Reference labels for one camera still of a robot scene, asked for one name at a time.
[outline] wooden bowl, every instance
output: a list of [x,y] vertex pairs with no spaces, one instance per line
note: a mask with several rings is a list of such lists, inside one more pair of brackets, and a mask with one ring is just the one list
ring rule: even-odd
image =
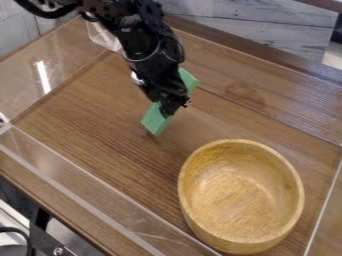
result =
[[224,140],[198,149],[179,176],[186,221],[215,249],[254,254],[276,246],[304,210],[300,175],[268,146]]

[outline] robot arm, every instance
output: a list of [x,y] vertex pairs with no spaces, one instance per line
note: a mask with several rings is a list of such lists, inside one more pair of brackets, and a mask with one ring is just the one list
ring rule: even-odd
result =
[[43,18],[59,18],[78,10],[83,18],[101,22],[118,37],[133,79],[153,102],[162,102],[161,112],[167,118],[190,102],[178,68],[185,61],[185,50],[165,24],[162,5],[154,0],[39,0],[58,9],[43,11],[28,0],[18,4]]

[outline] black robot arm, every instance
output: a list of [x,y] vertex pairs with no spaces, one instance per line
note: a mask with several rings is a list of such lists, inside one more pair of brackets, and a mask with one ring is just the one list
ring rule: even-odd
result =
[[[187,88],[178,72],[185,50],[163,22],[161,3],[154,0],[15,1],[43,18],[59,18],[78,10],[86,20],[101,22],[122,43],[135,84],[153,102],[162,102],[165,117],[187,106]],[[55,10],[43,11],[39,5],[44,4]]]

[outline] bowl rim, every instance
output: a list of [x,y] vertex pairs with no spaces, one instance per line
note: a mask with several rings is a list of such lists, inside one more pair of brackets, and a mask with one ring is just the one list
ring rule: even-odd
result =
[[[218,146],[218,145],[224,145],[224,144],[232,144],[232,143],[241,143],[241,144],[249,144],[249,145],[254,145],[260,148],[262,148],[264,150],[266,150],[269,153],[272,153],[288,166],[289,171],[294,177],[296,180],[296,186],[298,189],[298,203],[297,203],[297,208],[296,211],[293,213],[293,216],[290,218],[290,220],[288,221],[286,225],[280,229],[280,231],[277,232],[277,235],[270,234],[270,235],[265,235],[262,237],[258,237],[256,239],[249,239],[249,240],[244,240],[244,239],[232,239],[225,238],[222,236],[218,236],[217,234],[214,234],[211,231],[209,231],[202,223],[195,221],[194,218],[194,212],[190,211],[190,205],[187,202],[187,197],[186,197],[186,193],[185,193],[185,186],[183,186],[183,181],[185,181],[185,177],[186,177],[186,171],[187,171],[187,167],[190,162],[193,161],[193,159],[209,148]],[[179,174],[179,178],[178,178],[178,195],[179,195],[179,201],[181,201],[181,206],[182,206],[182,212],[187,214],[187,217],[191,219],[191,221],[195,223],[195,225],[207,233],[210,234],[210,236],[228,241],[228,242],[233,242],[237,244],[261,244],[261,243],[266,243],[270,242],[276,239],[280,239],[282,236],[285,236],[292,229],[294,228],[302,212],[304,212],[304,207],[305,207],[305,188],[304,188],[304,183],[301,180],[301,176],[294,168],[294,166],[292,165],[292,163],[289,162],[289,160],[269,146],[266,146],[265,144],[256,142],[256,141],[250,141],[250,140],[244,140],[244,139],[225,139],[225,140],[218,140],[214,142],[207,143],[206,145],[203,145],[201,148],[198,148],[193,154],[190,155],[190,157],[187,158],[183,166],[182,166],[182,170],[181,170],[181,174]]]

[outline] green block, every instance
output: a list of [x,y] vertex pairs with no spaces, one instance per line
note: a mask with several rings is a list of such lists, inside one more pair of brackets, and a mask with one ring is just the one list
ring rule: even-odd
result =
[[[189,96],[191,96],[199,81],[183,68],[179,69],[179,74],[189,90]],[[145,128],[155,136],[159,136],[163,133],[173,120],[173,116],[165,118],[163,114],[161,113],[161,106],[162,103],[157,102],[142,120]]]

